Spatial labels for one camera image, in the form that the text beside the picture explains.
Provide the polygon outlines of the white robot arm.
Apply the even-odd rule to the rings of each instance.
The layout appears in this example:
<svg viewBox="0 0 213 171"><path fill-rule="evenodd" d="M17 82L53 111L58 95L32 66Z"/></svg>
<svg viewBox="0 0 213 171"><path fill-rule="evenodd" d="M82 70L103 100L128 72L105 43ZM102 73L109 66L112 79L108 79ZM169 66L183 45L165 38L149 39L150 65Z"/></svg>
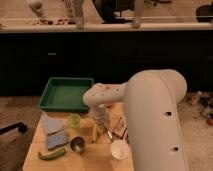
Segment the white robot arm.
<svg viewBox="0 0 213 171"><path fill-rule="evenodd" d="M177 112L186 91L178 71L144 70L108 90L93 85L83 102L96 120L106 116L106 104L123 104L134 171L189 171Z"/></svg>

